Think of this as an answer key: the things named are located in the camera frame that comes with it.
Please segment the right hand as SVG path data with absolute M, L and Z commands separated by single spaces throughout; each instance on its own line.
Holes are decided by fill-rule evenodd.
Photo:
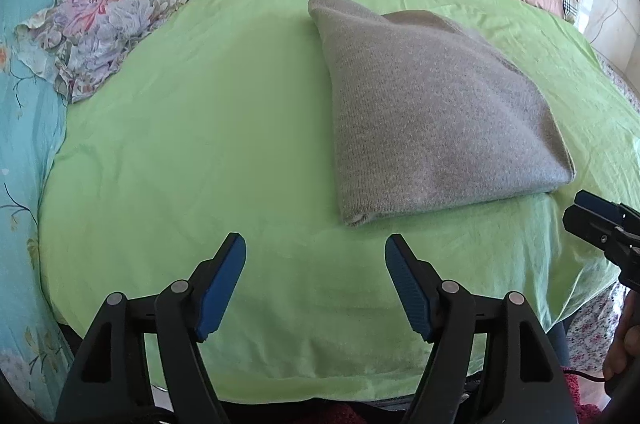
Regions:
M 634 291 L 630 291 L 625 298 L 624 310 L 618 321 L 613 343 L 603 362 L 603 376 L 607 381 L 626 369 L 629 357 L 639 355 L 639 326 L 632 323 L 637 299 L 638 294 Z

